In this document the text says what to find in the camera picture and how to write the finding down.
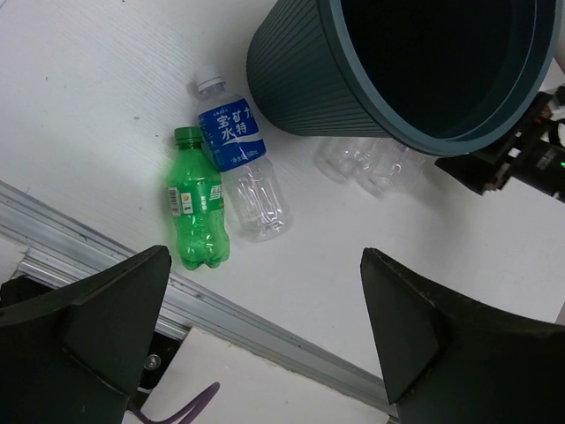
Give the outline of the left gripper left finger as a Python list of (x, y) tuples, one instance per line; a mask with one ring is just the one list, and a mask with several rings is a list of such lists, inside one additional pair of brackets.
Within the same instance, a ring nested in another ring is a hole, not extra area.
[(152, 246), (1, 310), (3, 423), (119, 423), (142, 376), (170, 275)]

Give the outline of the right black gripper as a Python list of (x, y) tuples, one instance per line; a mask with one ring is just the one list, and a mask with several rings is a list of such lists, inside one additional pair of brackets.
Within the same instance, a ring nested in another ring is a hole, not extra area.
[(476, 194), (501, 190), (520, 155), (522, 133), (506, 135), (487, 148), (467, 154), (439, 158), (434, 165)]

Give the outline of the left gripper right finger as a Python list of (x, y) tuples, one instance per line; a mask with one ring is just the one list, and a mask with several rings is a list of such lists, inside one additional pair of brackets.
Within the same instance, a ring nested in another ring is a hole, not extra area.
[(402, 423), (561, 423), (564, 328), (488, 306), (375, 248), (360, 264), (388, 402)]

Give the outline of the clear labelled square bottle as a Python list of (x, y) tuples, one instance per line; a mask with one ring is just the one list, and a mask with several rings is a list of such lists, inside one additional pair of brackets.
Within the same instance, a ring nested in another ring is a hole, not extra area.
[(407, 193), (416, 184), (428, 157), (392, 139), (377, 139), (360, 162), (357, 182), (373, 196)]

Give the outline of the clear unlabelled plastic bottle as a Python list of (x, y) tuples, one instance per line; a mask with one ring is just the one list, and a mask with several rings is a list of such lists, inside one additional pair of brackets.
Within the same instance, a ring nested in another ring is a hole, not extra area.
[(327, 178), (343, 185), (361, 170), (375, 141), (372, 138), (325, 138), (313, 156), (313, 163)]

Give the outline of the green soda bottle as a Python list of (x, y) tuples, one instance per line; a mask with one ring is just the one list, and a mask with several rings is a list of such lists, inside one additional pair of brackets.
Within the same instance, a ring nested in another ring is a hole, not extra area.
[(174, 141), (166, 189), (177, 254), (186, 269), (216, 269), (230, 257), (222, 176), (204, 151), (198, 126), (175, 129)]

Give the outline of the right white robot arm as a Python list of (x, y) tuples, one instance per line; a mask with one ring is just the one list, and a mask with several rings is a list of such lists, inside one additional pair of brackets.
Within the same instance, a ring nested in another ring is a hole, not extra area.
[(517, 179), (564, 201), (564, 86), (539, 92), (515, 125), (493, 144), (466, 155), (442, 157), (435, 166), (482, 195)]

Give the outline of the dark green plastic bin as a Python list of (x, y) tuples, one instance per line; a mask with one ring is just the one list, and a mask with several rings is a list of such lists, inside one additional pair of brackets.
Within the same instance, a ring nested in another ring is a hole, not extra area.
[(560, 1), (279, 1), (246, 58), (253, 100), (299, 136), (392, 137), (462, 155), (503, 136), (538, 93)]

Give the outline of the blue label water bottle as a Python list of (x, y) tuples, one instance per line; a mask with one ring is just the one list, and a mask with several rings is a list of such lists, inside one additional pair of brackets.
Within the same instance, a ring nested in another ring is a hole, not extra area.
[(216, 67), (197, 70), (198, 121), (207, 152), (222, 174), (239, 232), (254, 242), (279, 237), (292, 214), (277, 181), (267, 147), (249, 102), (231, 93)]

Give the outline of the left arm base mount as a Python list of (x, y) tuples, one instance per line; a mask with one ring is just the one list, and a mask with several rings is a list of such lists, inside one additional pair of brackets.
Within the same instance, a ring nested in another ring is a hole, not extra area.
[(170, 363), (174, 359), (181, 342), (177, 339), (164, 336), (159, 332), (153, 334), (147, 357), (143, 364), (143, 371), (136, 398), (147, 398), (151, 391), (158, 385)]

